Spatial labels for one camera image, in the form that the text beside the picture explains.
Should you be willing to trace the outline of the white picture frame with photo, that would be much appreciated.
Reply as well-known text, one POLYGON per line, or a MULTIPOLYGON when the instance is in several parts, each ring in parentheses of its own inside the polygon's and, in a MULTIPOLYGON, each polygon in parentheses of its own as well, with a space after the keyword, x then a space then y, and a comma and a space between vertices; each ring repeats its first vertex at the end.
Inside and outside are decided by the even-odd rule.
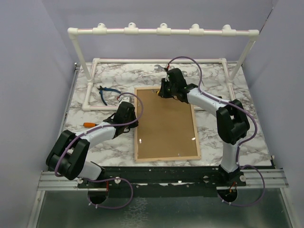
POLYGON ((137 87, 134 131, 136 162, 199 160, 199 136, 194 107, 157 95, 159 87, 137 87))

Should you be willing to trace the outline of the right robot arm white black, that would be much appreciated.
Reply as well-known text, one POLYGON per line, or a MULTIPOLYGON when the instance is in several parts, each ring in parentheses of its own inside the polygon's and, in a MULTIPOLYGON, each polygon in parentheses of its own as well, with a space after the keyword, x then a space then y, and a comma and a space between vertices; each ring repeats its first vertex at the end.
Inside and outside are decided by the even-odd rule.
POLYGON ((180 69, 165 69, 167 76, 161 80, 158 96, 174 98, 195 105, 215 116, 217 131, 223 141, 223 157, 218 174, 219 182, 228 186, 235 181, 239 170, 236 157, 237 144, 245 138, 250 128, 242 103, 235 99, 228 101, 199 90, 195 84, 187 84, 180 69))

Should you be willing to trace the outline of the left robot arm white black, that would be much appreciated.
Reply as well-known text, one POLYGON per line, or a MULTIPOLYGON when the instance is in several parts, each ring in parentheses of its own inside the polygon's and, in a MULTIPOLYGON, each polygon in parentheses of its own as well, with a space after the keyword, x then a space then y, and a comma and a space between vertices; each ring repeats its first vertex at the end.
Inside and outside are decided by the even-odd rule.
POLYGON ((57 176, 68 180, 85 178, 92 186, 101 187, 105 181, 105 176, 101 173, 103 169, 86 161, 89 149, 137 126, 134 105, 121 102, 117 111, 99 125, 77 133, 63 131, 49 153, 46 165, 57 176))

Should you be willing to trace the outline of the silver open-end wrench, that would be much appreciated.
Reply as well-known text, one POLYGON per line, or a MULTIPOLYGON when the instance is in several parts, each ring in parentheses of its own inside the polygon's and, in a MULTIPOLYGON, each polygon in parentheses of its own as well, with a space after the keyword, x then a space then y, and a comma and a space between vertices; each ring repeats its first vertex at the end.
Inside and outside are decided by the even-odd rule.
MULTIPOLYGON (((164 71, 165 69, 161 65, 154 65, 154 70, 157 72, 160 72, 160 71, 164 71)), ((182 74, 183 74, 183 76, 188 75, 187 71, 182 71, 182 74)))

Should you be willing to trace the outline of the white PVC pipe rack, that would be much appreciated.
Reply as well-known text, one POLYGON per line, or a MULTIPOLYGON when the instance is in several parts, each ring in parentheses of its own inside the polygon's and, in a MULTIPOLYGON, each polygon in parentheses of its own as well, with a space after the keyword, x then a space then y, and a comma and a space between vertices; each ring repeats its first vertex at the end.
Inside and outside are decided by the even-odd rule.
POLYGON ((91 106, 89 104, 91 92, 94 85, 95 70, 100 63, 168 63, 169 59, 106 59, 106 58, 94 58, 92 61, 91 70, 88 69, 81 47, 79 45, 78 36, 80 35, 157 35, 157 36, 170 36, 170 35, 187 35, 193 37, 203 36, 218 36, 218 37, 248 37, 249 41, 244 48, 242 54, 239 57, 232 72, 229 72, 228 62, 225 58, 211 58, 211 59, 197 59, 198 63, 211 64, 218 63, 223 66, 225 80, 229 95, 231 99, 235 99, 235 92, 233 89, 233 80, 242 66, 244 60, 249 54, 251 48, 258 39, 260 32, 257 29, 250 30, 235 30, 232 29, 229 24, 223 26, 221 30, 218 29, 203 29, 198 24, 193 24, 189 29, 172 29, 169 28, 166 23, 160 24, 158 28, 138 28, 135 23, 130 22, 125 28, 107 28, 105 24, 100 23, 95 28, 79 29, 68 28, 67 29, 70 40, 73 43, 74 49, 80 61, 80 66, 87 80, 87 90, 85 98, 82 104, 83 111, 112 111, 116 110, 117 106, 91 106))

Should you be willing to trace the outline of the orange handled screwdriver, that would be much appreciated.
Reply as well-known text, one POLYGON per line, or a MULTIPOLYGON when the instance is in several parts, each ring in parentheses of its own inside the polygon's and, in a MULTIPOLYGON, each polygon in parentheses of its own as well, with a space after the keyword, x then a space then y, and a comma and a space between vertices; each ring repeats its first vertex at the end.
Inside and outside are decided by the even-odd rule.
POLYGON ((96 124, 96 123, 89 123, 89 122, 85 122, 85 123, 83 123, 83 126, 85 127, 85 128, 93 128, 93 127, 96 127, 98 124, 96 124))

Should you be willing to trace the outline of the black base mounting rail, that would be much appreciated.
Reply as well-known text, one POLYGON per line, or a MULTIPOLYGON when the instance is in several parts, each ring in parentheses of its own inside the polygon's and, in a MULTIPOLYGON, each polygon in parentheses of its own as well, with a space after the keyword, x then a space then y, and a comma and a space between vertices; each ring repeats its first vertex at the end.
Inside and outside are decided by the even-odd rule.
POLYGON ((225 174, 218 166, 190 167, 114 167, 105 166, 100 176, 105 183, 84 180, 79 189, 98 196, 133 197, 216 197, 218 190, 244 187, 241 170, 225 174))

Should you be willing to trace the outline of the aluminium extrusion rail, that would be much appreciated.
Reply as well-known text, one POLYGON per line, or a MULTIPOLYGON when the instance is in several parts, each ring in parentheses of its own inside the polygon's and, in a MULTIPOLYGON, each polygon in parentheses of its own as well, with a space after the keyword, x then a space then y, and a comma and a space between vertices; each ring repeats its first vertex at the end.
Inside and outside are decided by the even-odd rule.
POLYGON ((52 171, 43 171, 38 181, 39 191, 70 191, 77 190, 77 180, 57 177, 52 171))

